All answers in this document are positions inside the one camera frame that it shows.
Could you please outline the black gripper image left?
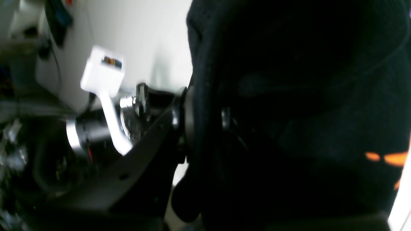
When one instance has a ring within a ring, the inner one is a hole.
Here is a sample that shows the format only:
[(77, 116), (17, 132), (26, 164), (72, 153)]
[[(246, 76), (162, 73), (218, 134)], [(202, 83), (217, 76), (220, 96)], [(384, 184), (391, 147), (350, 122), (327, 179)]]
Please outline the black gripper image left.
[(32, 176), (43, 196), (39, 225), (159, 225), (174, 172), (193, 148), (193, 88), (177, 93), (138, 84), (114, 101), (119, 132), (132, 149), (118, 154), (103, 110), (66, 122), (47, 120)]

